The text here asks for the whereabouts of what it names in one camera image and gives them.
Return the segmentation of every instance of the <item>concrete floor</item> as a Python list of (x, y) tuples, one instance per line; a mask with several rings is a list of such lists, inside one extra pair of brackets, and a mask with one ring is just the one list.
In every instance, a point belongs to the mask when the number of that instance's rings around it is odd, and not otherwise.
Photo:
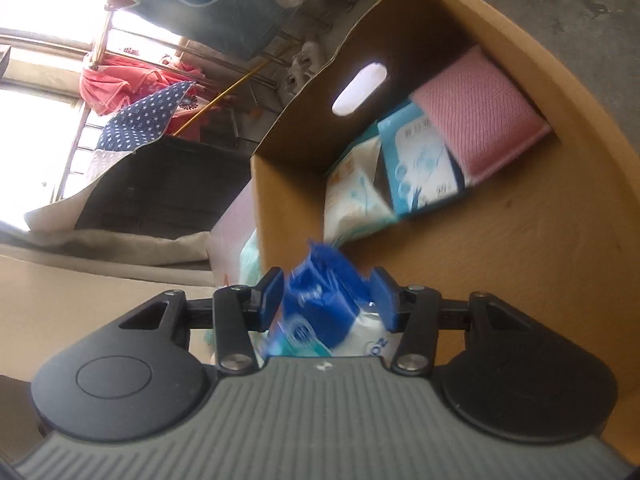
[[(376, 0), (360, 0), (323, 43), (330, 52)], [(640, 0), (484, 0), (562, 61), (640, 153)]]

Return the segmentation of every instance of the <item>gray ribbed surface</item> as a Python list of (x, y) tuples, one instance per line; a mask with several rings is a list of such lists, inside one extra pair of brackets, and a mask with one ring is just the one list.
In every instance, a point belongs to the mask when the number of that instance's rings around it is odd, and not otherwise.
[(223, 380), (162, 436), (96, 446), (57, 434), (18, 471), (30, 480), (616, 480), (631, 468), (596, 438), (543, 447), (479, 433), (427, 381), (376, 358), (273, 358)]

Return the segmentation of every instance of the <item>yellow stick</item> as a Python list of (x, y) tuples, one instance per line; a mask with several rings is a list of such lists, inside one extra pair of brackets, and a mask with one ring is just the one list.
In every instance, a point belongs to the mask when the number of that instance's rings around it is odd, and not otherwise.
[(218, 101), (220, 101), (220, 99), (222, 99), (225, 95), (227, 95), (229, 92), (233, 91), (234, 89), (238, 88), (242, 83), (244, 83), (252, 75), (255, 75), (258, 72), (260, 72), (260, 70), (262, 70), (264, 67), (266, 67), (269, 63), (270, 63), (270, 61), (266, 60), (266, 61), (260, 63), (260, 65), (258, 65), (254, 69), (252, 69), (250, 72), (247, 72), (246, 74), (244, 74), (240, 79), (238, 79), (238, 81), (236, 81), (231, 86), (229, 86), (228, 88), (226, 88), (225, 90), (220, 92), (220, 94), (218, 94), (209, 104), (207, 104), (202, 110), (200, 110), (191, 119), (189, 119), (186, 123), (184, 123), (183, 126), (178, 128), (178, 130), (176, 130), (174, 133), (172, 133), (171, 136), (172, 137), (178, 137), (182, 133), (182, 131), (185, 130), (191, 123), (193, 123), (193, 121), (195, 121), (201, 114), (203, 114), (204, 112), (207, 112), (212, 106), (214, 106)]

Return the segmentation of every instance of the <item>white logo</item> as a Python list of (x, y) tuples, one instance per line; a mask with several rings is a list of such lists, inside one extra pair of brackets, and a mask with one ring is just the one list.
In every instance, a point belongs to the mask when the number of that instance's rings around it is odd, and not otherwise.
[(332, 368), (334, 368), (334, 366), (329, 361), (325, 361), (323, 363), (320, 363), (319, 365), (316, 365), (316, 370), (320, 370), (321, 372), (328, 372)]

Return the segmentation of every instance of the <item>box handle hole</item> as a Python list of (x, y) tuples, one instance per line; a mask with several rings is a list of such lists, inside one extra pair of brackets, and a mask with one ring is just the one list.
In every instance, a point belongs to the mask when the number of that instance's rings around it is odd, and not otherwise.
[(386, 79), (386, 66), (370, 63), (360, 70), (334, 101), (331, 110), (338, 117), (353, 114)]

